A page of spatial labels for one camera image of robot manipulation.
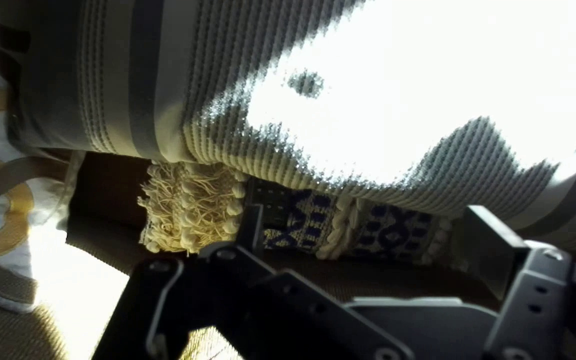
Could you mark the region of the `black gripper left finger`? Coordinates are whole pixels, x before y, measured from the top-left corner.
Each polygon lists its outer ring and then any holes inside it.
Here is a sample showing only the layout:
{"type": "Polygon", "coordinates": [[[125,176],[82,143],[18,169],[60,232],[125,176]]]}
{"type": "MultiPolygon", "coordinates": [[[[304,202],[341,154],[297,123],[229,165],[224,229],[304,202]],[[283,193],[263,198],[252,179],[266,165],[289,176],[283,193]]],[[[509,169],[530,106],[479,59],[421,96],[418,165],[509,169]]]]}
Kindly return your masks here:
{"type": "Polygon", "coordinates": [[[233,243],[140,262],[92,360],[178,360],[215,328],[245,360],[416,360],[415,351],[292,270],[257,256],[265,209],[233,243]]]}

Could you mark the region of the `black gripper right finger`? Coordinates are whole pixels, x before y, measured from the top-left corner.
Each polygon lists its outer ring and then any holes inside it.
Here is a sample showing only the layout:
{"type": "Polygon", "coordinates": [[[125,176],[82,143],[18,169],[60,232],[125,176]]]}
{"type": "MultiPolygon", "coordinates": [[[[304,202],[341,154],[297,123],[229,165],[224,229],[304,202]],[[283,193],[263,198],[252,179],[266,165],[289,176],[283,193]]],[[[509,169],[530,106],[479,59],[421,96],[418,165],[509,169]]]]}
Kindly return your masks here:
{"type": "Polygon", "coordinates": [[[576,340],[576,261],[521,238],[480,204],[465,210],[465,243],[474,249],[479,278],[503,290],[483,359],[565,360],[565,338],[576,340]]]}

